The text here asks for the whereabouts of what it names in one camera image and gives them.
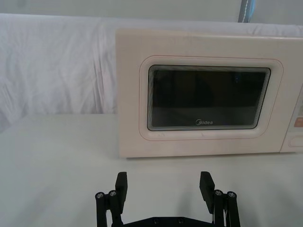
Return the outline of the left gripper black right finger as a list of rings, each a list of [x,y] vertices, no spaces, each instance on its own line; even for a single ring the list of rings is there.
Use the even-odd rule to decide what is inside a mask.
[[[212,214],[214,227],[239,227],[240,217],[237,194],[232,191],[223,193],[215,189],[211,174],[202,171],[200,174],[200,191],[208,211]]]

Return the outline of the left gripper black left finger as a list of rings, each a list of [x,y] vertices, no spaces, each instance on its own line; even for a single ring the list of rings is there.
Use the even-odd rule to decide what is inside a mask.
[[[127,172],[119,172],[114,190],[111,190],[108,194],[104,194],[103,192],[96,193],[97,227],[107,227],[108,210],[111,212],[113,227],[122,227],[124,225],[121,214],[124,209],[127,188]]]

